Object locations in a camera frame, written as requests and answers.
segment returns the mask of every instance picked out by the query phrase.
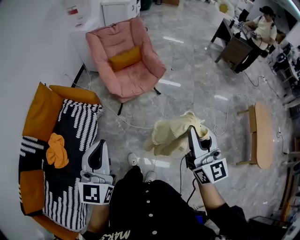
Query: orange cushion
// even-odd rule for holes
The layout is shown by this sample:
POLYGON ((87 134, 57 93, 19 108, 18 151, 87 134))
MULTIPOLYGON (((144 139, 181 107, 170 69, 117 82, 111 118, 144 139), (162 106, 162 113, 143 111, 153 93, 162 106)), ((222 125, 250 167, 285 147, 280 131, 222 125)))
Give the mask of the orange cushion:
POLYGON ((79 103, 101 104, 97 94, 93 91, 80 88, 69 88, 57 85, 50 85, 53 92, 60 95, 62 98, 70 99, 79 103))
POLYGON ((25 214, 42 210, 44 207, 43 169, 20 173, 21 199, 25 214))
POLYGON ((119 55, 113 56, 108 59, 112 69, 117 72, 133 65, 142 60, 141 51, 139 46, 135 46, 128 51, 122 52, 119 55))
POLYGON ((28 110, 22 135, 47 142, 52 134, 63 100, 61 96, 40 82, 28 110))

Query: gray tile floor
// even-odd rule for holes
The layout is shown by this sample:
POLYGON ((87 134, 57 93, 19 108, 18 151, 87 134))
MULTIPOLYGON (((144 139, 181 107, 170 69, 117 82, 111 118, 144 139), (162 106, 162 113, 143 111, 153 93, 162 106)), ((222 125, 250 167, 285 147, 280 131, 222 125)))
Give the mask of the gray tile floor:
MULTIPOLYGON (((281 139, 276 138, 281 129, 288 151, 292 137, 292 122, 288 118, 275 93, 266 82, 260 80, 259 87, 254 87, 244 73, 235 75, 224 61, 214 61, 222 49, 217 44, 210 44, 217 27, 222 20, 213 5, 197 0, 180 0, 178 7, 152 5, 149 11, 141 12, 141 18, 148 28, 153 46, 167 68, 163 79, 181 86, 158 83, 158 96, 155 91, 147 92, 124 104, 121 118, 128 123, 150 128, 160 119, 170 119, 191 110, 205 125, 217 134, 225 129, 226 111, 229 104, 227 129, 217 137, 218 146, 227 159, 229 177, 216 186, 229 205, 238 205, 244 209, 247 218, 267 216, 279 204, 281 199, 286 169, 281 162, 286 160, 281 155, 281 139), (164 39, 175 38, 180 42, 164 39), (263 101, 271 110, 273 117, 274 163, 270 169, 262 170, 257 166, 236 166, 237 162, 250 159, 251 136, 247 114, 237 116, 236 112, 247 108, 248 104, 263 101)), ((280 97, 284 95, 276 77, 271 72, 267 60, 258 58, 246 70, 255 84, 257 77, 264 75, 280 97)), ((88 87, 89 78, 82 74, 79 85, 88 87)), ((115 112, 120 103, 114 100, 101 83, 98 73, 91 74, 90 89, 115 112)), ((176 190, 180 189, 179 168, 184 153, 174 153, 171 157, 154 156, 143 150, 151 130, 133 128, 118 119, 106 107, 103 117, 98 120, 97 138, 106 139, 112 159, 112 170, 121 179, 129 165, 127 155, 135 152, 143 173, 154 170, 157 178, 166 181, 176 190)), ((192 192, 193 175, 182 166, 182 197, 187 200, 192 192)), ((191 206, 201 206, 202 200, 197 191, 190 201, 191 206)))

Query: shoe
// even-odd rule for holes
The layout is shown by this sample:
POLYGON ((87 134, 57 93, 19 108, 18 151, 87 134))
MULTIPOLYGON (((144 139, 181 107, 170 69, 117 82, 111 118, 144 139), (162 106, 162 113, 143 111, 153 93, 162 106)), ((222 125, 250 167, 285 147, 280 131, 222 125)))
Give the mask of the shoe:
POLYGON ((150 183, 153 182, 154 180, 156 180, 156 173, 154 171, 148 172, 146 175, 145 182, 150 183))
POLYGON ((137 158, 136 158, 136 155, 134 153, 132 153, 132 152, 129 153, 127 159, 128 159, 128 162, 129 162, 130 166, 133 167, 133 166, 138 166, 139 165, 137 163, 137 158))

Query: cable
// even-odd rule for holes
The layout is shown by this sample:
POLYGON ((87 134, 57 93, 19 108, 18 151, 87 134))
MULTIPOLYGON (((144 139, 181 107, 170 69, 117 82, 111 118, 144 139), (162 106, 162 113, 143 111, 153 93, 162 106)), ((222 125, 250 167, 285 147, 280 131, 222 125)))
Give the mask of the cable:
MULTIPOLYGON (((180 194, 181 194, 181 190, 182 190, 181 165, 182 165, 182 161, 183 161, 184 158, 185 158, 185 156, 181 159, 181 162, 180 162, 180 170, 179 170, 179 173, 180 173, 180 194)), ((195 180, 196 180, 196 178, 194 178, 194 180, 193 180, 193 187, 194 187, 194 190, 192 191, 191 195, 189 196, 189 198, 188 198, 188 200, 187 200, 187 204, 188 204, 189 200, 191 199, 191 197, 193 196, 194 192, 196 191, 195 180)))
POLYGON ((261 38, 261 43, 259 44, 259 48, 261 48, 262 42, 263 42, 263 38, 261 38))
POLYGON ((278 139, 281 137, 281 139, 282 139, 281 155, 284 156, 284 155, 285 155, 285 152, 283 152, 284 140, 283 140, 283 136, 281 135, 281 132, 277 132, 277 133, 276 133, 276 137, 277 137, 278 139))
POLYGON ((122 119, 120 116, 118 116, 109 106, 107 106, 104 102, 103 102, 103 100, 101 100, 101 103, 105 106, 105 107, 107 107, 110 111, 112 111, 113 112, 113 114, 114 115, 116 115, 119 119, 121 119, 123 122, 125 122, 127 125, 129 125, 129 126, 131 126, 131 127, 133 127, 133 128, 140 128, 140 129, 153 129, 153 127, 137 127, 137 126, 133 126, 133 125, 131 125, 130 123, 128 123, 128 122, 126 122, 124 119, 122 119))
MULTIPOLYGON (((89 76, 89 78, 90 78, 90 74, 89 74, 89 72, 88 72, 88 70, 87 70, 86 66, 85 66, 85 65, 83 65, 83 66, 84 66, 84 68, 85 68, 85 70, 86 70, 86 72, 87 72, 87 74, 88 74, 88 76, 89 76)), ((66 73, 65 73, 65 76, 67 76, 67 77, 70 79, 70 81, 72 82, 72 84, 74 84, 75 86, 78 86, 78 87, 80 87, 80 88, 83 88, 83 89, 86 89, 86 90, 90 90, 91 78, 90 78, 90 85, 89 85, 89 89, 87 89, 87 88, 84 88, 84 87, 82 87, 82 86, 78 85, 78 84, 77 84, 77 83, 75 83, 74 81, 72 81, 72 79, 70 78, 70 76, 69 76, 68 74, 66 74, 66 73)))
POLYGON ((250 79, 250 77, 248 76, 248 74, 247 74, 245 71, 243 71, 243 72, 246 74, 246 76, 248 77, 249 81, 252 83, 253 86, 255 86, 255 87, 258 87, 258 86, 259 86, 259 78, 260 78, 260 77, 263 78, 263 76, 259 76, 259 77, 257 78, 257 85, 255 85, 255 84, 251 81, 251 79, 250 79))
MULTIPOLYGON (((250 79, 250 77, 248 76, 248 74, 247 74, 245 71, 244 71, 244 73, 246 74, 246 76, 248 77, 248 79, 249 79, 249 81, 252 83, 252 85, 255 86, 255 87, 258 87, 258 86, 259 86, 259 78, 260 78, 260 77, 264 78, 264 76, 259 76, 259 77, 257 78, 257 85, 255 85, 255 84, 251 81, 251 79, 250 79)), ((268 82, 266 79, 265 79, 265 81, 267 82, 268 86, 273 90, 273 92, 276 94, 277 98, 280 100, 281 104, 283 105, 284 103, 282 102, 280 96, 279 96, 279 95, 276 93, 276 91, 271 87, 271 85, 269 84, 269 82, 268 82)))
POLYGON ((193 196, 194 192, 196 191, 195 181, 196 181, 196 178, 194 178, 194 180, 193 180, 193 187, 194 187, 194 190, 192 191, 191 195, 189 196, 189 198, 188 198, 188 200, 187 200, 187 204, 188 204, 189 200, 191 199, 191 197, 193 196))
POLYGON ((182 189, 182 184, 181 184, 181 182, 182 182, 182 178, 181 178, 181 164, 182 164, 182 160, 184 159, 184 157, 181 159, 181 162, 180 162, 180 170, 179 170, 179 173, 180 173, 180 194, 181 194, 181 189, 182 189))
MULTIPOLYGON (((74 81, 72 81, 72 79, 69 77, 68 74, 65 73, 65 75, 66 75, 66 76, 70 79, 70 81, 71 81, 73 84, 75 84, 76 86, 78 86, 78 87, 80 87, 80 88, 83 88, 83 89, 86 89, 86 90, 90 90, 90 87, 89 87, 89 89, 84 88, 84 87, 78 85, 77 83, 75 83, 74 81)), ((133 126, 133 125, 129 124, 128 122, 126 122, 124 119, 122 119, 120 116, 118 116, 118 115, 117 115, 117 114, 116 114, 116 113, 115 113, 108 105, 106 105, 106 104, 103 102, 103 100, 101 100, 101 103, 102 103, 105 107, 107 107, 111 112, 113 112, 113 114, 116 115, 119 119, 121 119, 123 122, 125 122, 127 125, 129 125, 129 126, 131 126, 131 127, 133 127, 133 128, 153 129, 153 127, 137 127, 137 126, 133 126)))
POLYGON ((226 130, 227 130, 227 121, 228 121, 228 112, 229 112, 229 103, 231 102, 231 99, 228 101, 228 104, 227 104, 227 113, 226 113, 226 125, 225 125, 225 130, 221 133, 221 134, 217 134, 217 129, 218 129, 218 125, 216 124, 214 126, 214 130, 212 131, 216 136, 220 137, 221 135, 223 135, 226 130))
MULTIPOLYGON (((247 98, 248 107, 249 107, 249 98, 255 99, 253 96, 247 96, 246 94, 243 94, 243 93, 237 93, 236 95, 243 95, 243 96, 245 96, 245 97, 247 98)), ((229 103, 231 102, 232 98, 228 101, 228 104, 227 104, 225 130, 224 130, 221 134, 218 135, 218 134, 217 134, 218 125, 216 124, 216 125, 214 126, 214 130, 212 131, 212 132, 213 132, 216 136, 218 136, 218 137, 220 137, 221 135, 223 135, 223 134, 226 132, 226 130, 227 130, 227 121, 228 121, 229 103)))

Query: trash can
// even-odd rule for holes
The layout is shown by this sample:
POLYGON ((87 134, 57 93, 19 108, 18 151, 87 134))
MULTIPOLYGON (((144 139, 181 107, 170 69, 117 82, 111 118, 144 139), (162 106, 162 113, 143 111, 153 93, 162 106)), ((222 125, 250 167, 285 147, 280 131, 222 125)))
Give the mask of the trash can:
POLYGON ((152 0, 140 0, 140 1, 141 1, 141 11, 150 9, 152 0))

